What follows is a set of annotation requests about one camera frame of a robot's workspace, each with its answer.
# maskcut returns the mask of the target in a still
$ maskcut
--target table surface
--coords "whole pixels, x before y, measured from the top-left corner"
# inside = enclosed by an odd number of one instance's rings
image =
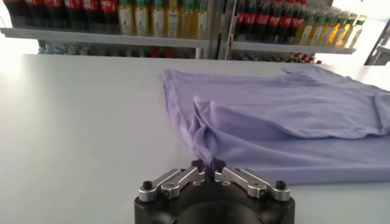
[[[133,223],[141,182],[194,159],[167,117],[163,69],[273,76],[290,65],[64,55],[0,61],[2,224]],[[390,89],[386,67],[325,67]],[[297,224],[390,220],[390,183],[291,189]]]

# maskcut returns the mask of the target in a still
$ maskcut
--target soda bottle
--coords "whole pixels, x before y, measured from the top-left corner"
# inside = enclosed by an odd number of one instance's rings
[[[253,39],[252,30],[256,20],[256,11],[257,11],[256,0],[248,0],[247,10],[244,18],[244,33],[246,34],[247,40]]]
[[[275,31],[280,21],[282,13],[283,0],[274,0],[269,8],[269,19],[265,29],[265,40],[273,41],[275,39]]]
[[[101,0],[106,29],[110,33],[119,32],[118,0]]]
[[[303,22],[303,16],[305,15],[305,7],[307,0],[296,0],[294,5],[294,13],[292,14],[292,20],[290,26],[287,29],[285,41],[288,44],[293,44],[297,31]]]
[[[99,0],[82,0],[82,4],[87,14],[88,29],[102,31],[104,29],[104,16]]]
[[[33,17],[34,25],[38,27],[48,27],[50,19],[48,8],[44,4],[44,0],[26,0]]]
[[[67,28],[69,26],[69,15],[63,0],[44,0],[51,17],[50,25],[55,28]]]
[[[3,2],[10,13],[13,27],[33,25],[30,10],[24,0],[3,0]]]
[[[287,0],[282,5],[282,13],[280,14],[279,25],[275,32],[275,43],[284,43],[287,29],[290,26],[291,18],[294,14],[294,0]]]
[[[264,40],[264,30],[269,19],[269,0],[258,0],[255,30],[255,40]]]
[[[87,16],[82,7],[81,0],[64,0],[65,7],[68,9],[71,20],[71,28],[75,30],[84,30],[87,27]]]
[[[234,30],[234,38],[237,39],[238,35],[243,32],[245,18],[245,0],[239,0],[237,3],[237,20]]]

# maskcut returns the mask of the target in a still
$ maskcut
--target shelf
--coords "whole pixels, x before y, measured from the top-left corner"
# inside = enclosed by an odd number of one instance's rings
[[[254,42],[233,42],[232,50],[242,51],[272,51],[272,52],[300,52],[306,54],[352,54],[356,49],[351,48],[335,48],[322,46],[301,46],[287,44],[267,44]]]
[[[128,44],[143,46],[166,47],[199,47],[207,48],[208,40],[191,40],[163,37],[139,37],[125,35],[110,35],[100,33],[64,32],[38,29],[0,28],[5,37],[38,39],[48,41],[102,43],[102,44]]]

